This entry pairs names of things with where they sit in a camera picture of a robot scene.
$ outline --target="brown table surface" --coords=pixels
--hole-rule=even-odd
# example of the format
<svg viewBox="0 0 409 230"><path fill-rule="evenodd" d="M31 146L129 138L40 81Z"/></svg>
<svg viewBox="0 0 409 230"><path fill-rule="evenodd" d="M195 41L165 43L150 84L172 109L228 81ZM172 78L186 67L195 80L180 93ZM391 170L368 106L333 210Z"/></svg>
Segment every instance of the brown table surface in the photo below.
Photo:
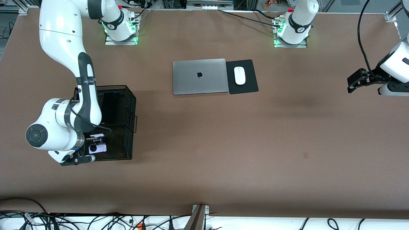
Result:
<svg viewBox="0 0 409 230"><path fill-rule="evenodd" d="M133 91L138 126L132 160L70 167L24 140L44 103L76 86L42 51L38 15L18 17L0 62L0 197L49 212L177 215L205 203L218 215L409 217L409 99L346 90L365 66L358 14L318 14L307 49L274 48L271 27L218 11L154 11L137 46L105 46L83 19L98 85ZM381 14L364 16L372 67L398 40ZM216 58L252 59L259 92L172 95L173 61Z"/></svg>

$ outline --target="computer mouse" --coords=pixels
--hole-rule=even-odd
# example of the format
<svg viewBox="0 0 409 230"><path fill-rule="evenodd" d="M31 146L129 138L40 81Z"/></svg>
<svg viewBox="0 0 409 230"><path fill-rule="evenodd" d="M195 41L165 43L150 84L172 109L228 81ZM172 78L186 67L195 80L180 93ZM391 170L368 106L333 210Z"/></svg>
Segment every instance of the computer mouse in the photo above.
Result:
<svg viewBox="0 0 409 230"><path fill-rule="evenodd" d="M244 83L246 83L246 73L244 72L243 67L234 67L234 80L238 85L243 85Z"/></svg>

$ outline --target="metal bracket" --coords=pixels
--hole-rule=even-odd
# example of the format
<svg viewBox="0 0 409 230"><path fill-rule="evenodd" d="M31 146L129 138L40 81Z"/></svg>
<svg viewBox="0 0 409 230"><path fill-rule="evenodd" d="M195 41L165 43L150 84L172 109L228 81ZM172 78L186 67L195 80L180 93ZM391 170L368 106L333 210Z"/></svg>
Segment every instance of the metal bracket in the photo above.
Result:
<svg viewBox="0 0 409 230"><path fill-rule="evenodd" d="M193 205L192 215L183 230L203 230L206 214L209 214L208 205Z"/></svg>
<svg viewBox="0 0 409 230"><path fill-rule="evenodd" d="M399 2L392 7L389 11L384 13L385 21L387 23L394 23L396 21L396 15L403 9L402 1Z"/></svg>
<svg viewBox="0 0 409 230"><path fill-rule="evenodd" d="M275 17L271 20L273 25L279 25L280 28L273 27L273 36L274 36L274 47L282 47L282 48L307 48L307 39L305 38L300 44L288 44L286 43L281 37L277 34L281 32L280 30L285 26L285 18L283 15L279 17Z"/></svg>

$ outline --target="black mouse pad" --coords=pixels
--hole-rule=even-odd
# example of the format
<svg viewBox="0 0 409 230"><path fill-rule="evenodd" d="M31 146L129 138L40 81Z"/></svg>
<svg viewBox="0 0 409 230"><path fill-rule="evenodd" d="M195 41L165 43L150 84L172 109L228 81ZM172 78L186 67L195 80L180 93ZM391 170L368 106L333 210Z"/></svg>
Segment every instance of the black mouse pad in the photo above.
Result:
<svg viewBox="0 0 409 230"><path fill-rule="evenodd" d="M236 84L236 81L234 80L234 67L238 66L243 67L246 74L246 82L243 85ZM252 60L228 61L226 62L226 67L230 94L258 91L256 73L254 71Z"/></svg>

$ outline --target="laptop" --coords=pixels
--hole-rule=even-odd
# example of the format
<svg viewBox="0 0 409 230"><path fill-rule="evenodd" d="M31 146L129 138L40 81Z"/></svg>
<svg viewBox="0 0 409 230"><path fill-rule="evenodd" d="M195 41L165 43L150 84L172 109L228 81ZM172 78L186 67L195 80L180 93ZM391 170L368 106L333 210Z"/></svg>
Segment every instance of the laptop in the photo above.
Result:
<svg viewBox="0 0 409 230"><path fill-rule="evenodd" d="M225 59L173 62L173 94L228 92Z"/></svg>

